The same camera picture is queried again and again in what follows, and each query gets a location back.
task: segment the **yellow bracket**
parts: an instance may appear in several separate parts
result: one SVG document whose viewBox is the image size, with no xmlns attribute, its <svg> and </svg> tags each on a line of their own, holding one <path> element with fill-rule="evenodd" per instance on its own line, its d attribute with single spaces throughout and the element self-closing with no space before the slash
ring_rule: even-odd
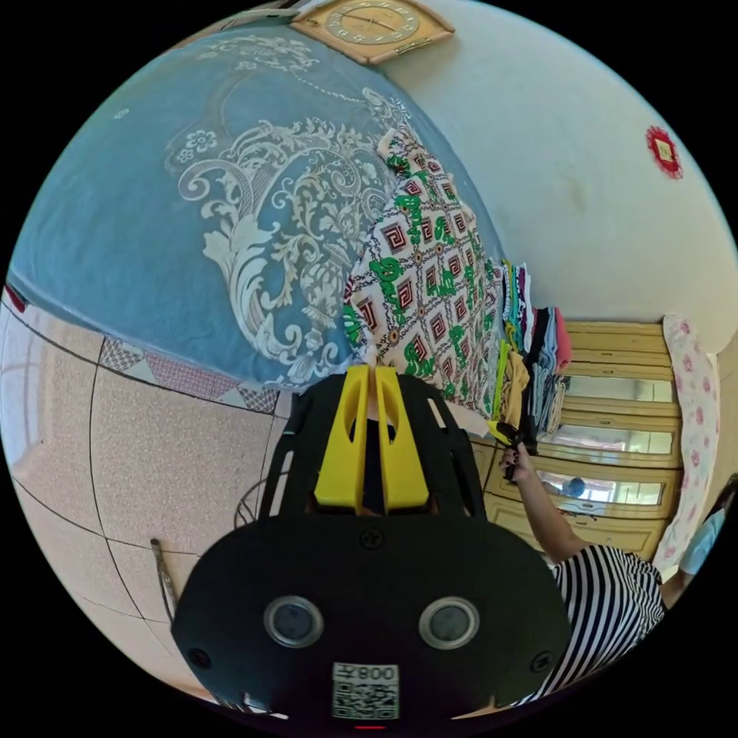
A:
<svg viewBox="0 0 738 738">
<path fill-rule="evenodd" d="M 320 507 L 353 509 L 356 515 L 361 512 L 370 372 L 370 368 L 364 365 L 349 367 L 346 374 L 315 487 L 315 500 Z M 428 488 L 402 401 L 397 372 L 393 367 L 378 367 L 374 379 L 377 383 L 384 512 L 424 507 L 428 502 Z M 388 421 L 394 427 L 392 441 Z"/>
<path fill-rule="evenodd" d="M 349 367 L 315 487 L 322 507 L 349 507 L 358 515 L 364 496 L 367 453 L 368 366 Z M 351 426 L 356 422 L 354 438 Z"/>
<path fill-rule="evenodd" d="M 428 502 L 428 488 L 402 401 L 397 372 L 393 367 L 377 367 L 374 379 L 377 382 L 379 408 L 384 512 L 389 514 L 392 510 L 423 507 Z M 388 420 L 394 426 L 394 439 L 391 442 Z"/>
</svg>

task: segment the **floor tile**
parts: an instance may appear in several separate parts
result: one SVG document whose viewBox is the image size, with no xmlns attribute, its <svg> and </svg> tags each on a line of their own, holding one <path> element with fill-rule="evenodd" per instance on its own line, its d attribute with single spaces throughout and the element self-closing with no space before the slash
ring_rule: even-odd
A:
<svg viewBox="0 0 738 738">
<path fill-rule="evenodd" d="M 239 382 L 216 371 L 144 351 L 117 338 L 105 339 L 100 365 L 157 387 L 242 410 L 272 414 L 277 403 L 276 390 L 264 389 L 252 382 Z"/>
<path fill-rule="evenodd" d="M 16 309 L 15 305 L 13 304 L 13 301 L 10 299 L 10 295 L 8 295 L 8 291 L 5 289 L 5 285 L 2 286 L 2 303 L 12 312 L 16 317 L 19 317 L 21 320 L 23 320 L 23 313 L 19 313 Z"/>
<path fill-rule="evenodd" d="M 158 623 L 147 621 L 148 627 L 157 637 L 165 649 L 171 654 L 167 659 L 156 659 L 148 661 L 147 671 L 162 682 L 176 687 L 189 694 L 194 694 L 202 699 L 211 699 L 209 692 L 200 684 L 198 678 L 192 673 L 189 665 L 179 652 L 174 639 L 171 637 L 169 623 Z"/>
<path fill-rule="evenodd" d="M 290 417 L 292 395 L 292 392 L 287 391 L 279 393 L 279 397 L 277 398 L 277 407 L 274 409 L 274 414 L 277 417 Z"/>
<path fill-rule="evenodd" d="M 147 620 L 167 623 L 167 611 L 159 588 L 156 562 L 151 549 L 120 544 L 113 540 L 108 544 L 118 572 L 141 615 Z M 199 557 L 194 553 L 164 553 L 163 556 L 175 593 L 179 597 Z"/>
<path fill-rule="evenodd" d="M 105 534 L 201 554 L 232 529 L 243 490 L 259 480 L 271 420 L 101 369 L 91 458 Z"/>
<path fill-rule="evenodd" d="M 0 303 L 0 367 L 2 367 L 2 352 L 5 346 L 5 332 L 8 329 L 8 321 L 11 319 L 10 310 L 5 303 Z M 0 397 L 0 408 L 2 408 L 2 398 Z"/>
<path fill-rule="evenodd" d="M 284 427 L 287 425 L 287 421 L 284 418 L 281 417 L 275 417 L 274 422 L 271 425 L 271 429 L 269 431 L 269 441 L 267 443 L 267 449 L 266 453 L 264 455 L 264 465 L 261 468 L 261 479 L 266 480 L 267 475 L 269 474 L 269 467 L 271 466 L 271 459 L 274 456 L 274 449 L 277 447 L 277 443 L 279 442 L 279 439 L 281 438 L 282 431 L 284 430 Z M 282 503 L 282 494 L 284 493 L 284 483 L 285 478 L 281 477 L 279 482 L 277 483 L 277 489 L 274 492 L 274 499 L 272 500 L 271 504 L 271 512 L 270 515 L 276 515 L 279 512 L 279 507 Z M 258 515 L 258 511 L 261 509 L 261 498 L 264 495 L 264 486 L 265 483 L 262 482 L 262 484 L 259 486 L 259 496 L 256 504 L 256 508 L 254 510 L 254 515 Z"/>
<path fill-rule="evenodd" d="M 90 400 L 96 367 L 14 318 L 0 365 L 0 428 L 12 475 L 60 515 L 101 533 L 92 489 Z"/>
<path fill-rule="evenodd" d="M 100 356 L 103 335 L 71 325 L 33 305 L 27 306 L 21 320 L 44 338 L 81 356 L 89 361 L 97 361 Z"/>
<path fill-rule="evenodd" d="M 15 486 L 38 546 L 72 594 L 127 615 L 138 615 L 115 569 L 105 539 L 69 523 Z"/>
<path fill-rule="evenodd" d="M 115 613 L 80 597 L 75 597 L 74 600 L 92 624 L 116 648 L 146 671 L 149 669 L 145 664 L 171 658 L 142 618 Z"/>
</svg>

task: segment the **wooden wardrobe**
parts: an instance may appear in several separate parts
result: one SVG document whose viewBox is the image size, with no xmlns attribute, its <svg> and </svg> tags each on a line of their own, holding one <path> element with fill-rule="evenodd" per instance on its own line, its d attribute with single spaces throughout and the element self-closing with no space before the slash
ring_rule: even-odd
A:
<svg viewBox="0 0 738 738">
<path fill-rule="evenodd" d="M 583 497 L 552 495 L 577 534 L 592 543 L 656 552 L 677 508 L 682 479 L 681 418 L 661 326 L 567 323 L 573 361 L 556 433 L 538 435 L 534 463 L 555 487 L 584 480 Z M 502 448 L 472 438 L 487 518 L 540 550 L 517 485 L 498 467 Z"/>
</svg>

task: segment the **black and white striped shirt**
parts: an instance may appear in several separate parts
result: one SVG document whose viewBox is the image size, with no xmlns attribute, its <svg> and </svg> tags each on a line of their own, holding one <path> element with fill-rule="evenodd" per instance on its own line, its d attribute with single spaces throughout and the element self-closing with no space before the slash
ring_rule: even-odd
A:
<svg viewBox="0 0 738 738">
<path fill-rule="evenodd" d="M 537 692 L 537 700 L 605 667 L 633 648 L 666 609 L 657 568 L 634 553 L 609 546 L 582 549 L 553 569 L 571 622 L 566 653 Z"/>
</svg>

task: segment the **blue bedspread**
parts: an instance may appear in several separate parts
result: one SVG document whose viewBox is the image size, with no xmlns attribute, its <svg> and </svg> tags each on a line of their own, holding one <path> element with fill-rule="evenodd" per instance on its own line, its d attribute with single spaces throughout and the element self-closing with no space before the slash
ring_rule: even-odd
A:
<svg viewBox="0 0 738 738">
<path fill-rule="evenodd" d="M 443 135 L 377 69 L 278 22 L 169 51 L 92 115 L 43 184 L 8 283 L 72 323 L 240 380 L 345 369 L 345 281 L 407 122 L 487 210 Z"/>
</svg>

